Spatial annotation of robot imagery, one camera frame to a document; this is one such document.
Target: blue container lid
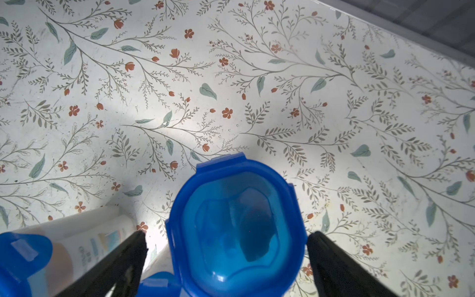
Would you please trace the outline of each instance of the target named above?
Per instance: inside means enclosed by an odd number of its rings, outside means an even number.
[[[198,164],[166,225],[175,277],[192,297],[281,296],[307,240],[293,185],[243,153]]]
[[[0,234],[0,296],[30,297],[33,289],[38,291],[30,287],[29,278],[48,264],[52,254],[53,244],[45,236]]]

